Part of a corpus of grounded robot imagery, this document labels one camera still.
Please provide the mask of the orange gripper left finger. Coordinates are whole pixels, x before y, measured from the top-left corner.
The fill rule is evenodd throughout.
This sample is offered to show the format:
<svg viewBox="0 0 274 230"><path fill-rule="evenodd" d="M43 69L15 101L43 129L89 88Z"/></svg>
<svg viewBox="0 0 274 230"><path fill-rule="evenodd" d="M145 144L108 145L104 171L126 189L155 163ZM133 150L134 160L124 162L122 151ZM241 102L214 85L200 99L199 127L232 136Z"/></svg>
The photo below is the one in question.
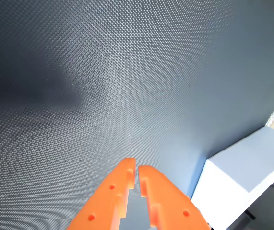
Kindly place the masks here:
<svg viewBox="0 0 274 230"><path fill-rule="evenodd" d="M118 163L67 229L118 230L127 214L129 191L135 186L135 167L134 158Z"/></svg>

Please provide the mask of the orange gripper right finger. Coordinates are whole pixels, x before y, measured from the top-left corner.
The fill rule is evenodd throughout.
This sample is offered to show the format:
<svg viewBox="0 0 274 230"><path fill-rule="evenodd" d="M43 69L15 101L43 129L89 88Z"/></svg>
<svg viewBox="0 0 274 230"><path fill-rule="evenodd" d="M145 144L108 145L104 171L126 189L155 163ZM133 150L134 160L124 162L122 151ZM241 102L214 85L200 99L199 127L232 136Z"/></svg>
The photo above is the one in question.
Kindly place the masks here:
<svg viewBox="0 0 274 230"><path fill-rule="evenodd" d="M141 197L147 200L150 226L158 230L209 230L198 208L158 169L138 167Z"/></svg>

